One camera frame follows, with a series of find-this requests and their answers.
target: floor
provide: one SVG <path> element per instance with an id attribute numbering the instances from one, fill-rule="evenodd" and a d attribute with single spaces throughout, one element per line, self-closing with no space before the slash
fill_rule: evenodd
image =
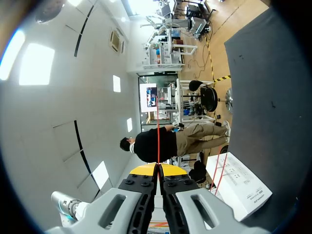
<path id="1" fill-rule="evenodd" d="M 208 36 L 211 37 L 209 49 L 211 52 L 214 79 L 217 79 L 230 75 L 224 42 L 262 12 L 267 10 L 268 6 L 261 0 L 226 0 L 224 2 L 206 0 L 206 5 L 208 5 L 210 9 L 216 10 L 213 12 L 210 19 L 213 29 Z M 179 79 L 212 81 L 213 74 L 208 49 L 205 46 L 205 38 L 198 41 L 186 34 L 181 37 L 184 44 L 197 45 L 198 49 L 194 55 L 184 56 L 185 67 L 178 74 Z M 219 81 L 214 86 L 219 98 L 224 98 L 230 87 L 231 79 Z M 223 123 L 224 120 L 227 120 L 232 124 L 232 115 L 226 109 L 224 102 L 219 102 L 215 114 L 221 115 L 221 119 L 218 120 L 219 122 Z M 219 150 L 219 147 L 212 148 L 211 151 L 206 150 L 204 163 L 207 163 L 208 155 L 217 155 Z M 200 184 L 200 187 L 204 187 L 207 183 L 211 183 L 211 178 L 208 175 L 206 182 Z"/>

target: screen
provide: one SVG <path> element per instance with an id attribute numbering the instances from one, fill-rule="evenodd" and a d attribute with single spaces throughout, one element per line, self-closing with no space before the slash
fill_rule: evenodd
<path id="1" fill-rule="evenodd" d="M 156 97 L 157 87 L 155 83 L 140 84 L 141 112 L 157 111 Z"/>
<path id="2" fill-rule="evenodd" d="M 156 107 L 157 88 L 146 88 L 147 107 Z"/>

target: gray table surface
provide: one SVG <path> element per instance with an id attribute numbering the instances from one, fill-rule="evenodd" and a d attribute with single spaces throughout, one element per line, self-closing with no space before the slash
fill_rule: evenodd
<path id="1" fill-rule="evenodd" d="M 273 192 L 243 223 L 273 231 L 291 213 L 312 159 L 311 71 L 271 8 L 225 47 L 234 97 L 229 151 Z"/>

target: black sweater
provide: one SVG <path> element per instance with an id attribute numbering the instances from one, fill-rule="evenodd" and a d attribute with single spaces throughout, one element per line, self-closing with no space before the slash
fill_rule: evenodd
<path id="1" fill-rule="evenodd" d="M 173 156 L 176 156 L 176 134 L 160 128 L 160 162 L 164 162 Z M 144 162 L 158 161 L 158 137 L 157 129 L 151 129 L 148 132 L 140 133 L 136 136 L 134 152 Z"/>

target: sneaker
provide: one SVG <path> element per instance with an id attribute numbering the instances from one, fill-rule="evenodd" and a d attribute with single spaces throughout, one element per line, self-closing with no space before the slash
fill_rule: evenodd
<path id="1" fill-rule="evenodd" d="M 223 121 L 223 126 L 227 128 L 225 136 L 229 137 L 231 135 L 231 127 L 228 121 Z"/>

